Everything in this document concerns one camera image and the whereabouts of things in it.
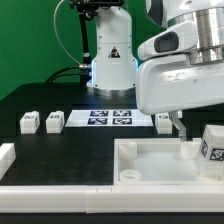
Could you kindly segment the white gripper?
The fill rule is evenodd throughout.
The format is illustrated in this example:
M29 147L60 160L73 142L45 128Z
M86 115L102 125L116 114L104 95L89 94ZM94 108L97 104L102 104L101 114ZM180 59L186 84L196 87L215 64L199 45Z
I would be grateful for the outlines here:
M185 54L148 60L137 72L136 102L143 114L170 112L184 142L186 127L177 111L224 103L224 62L192 66Z

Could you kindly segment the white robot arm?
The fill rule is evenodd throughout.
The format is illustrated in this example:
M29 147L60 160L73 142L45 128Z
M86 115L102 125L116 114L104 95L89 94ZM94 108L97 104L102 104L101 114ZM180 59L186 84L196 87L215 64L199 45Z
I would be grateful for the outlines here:
M90 92L136 93L144 114L167 112L185 141L179 110L224 103L224 0L145 0L147 17L165 30L132 55L131 17L100 2Z

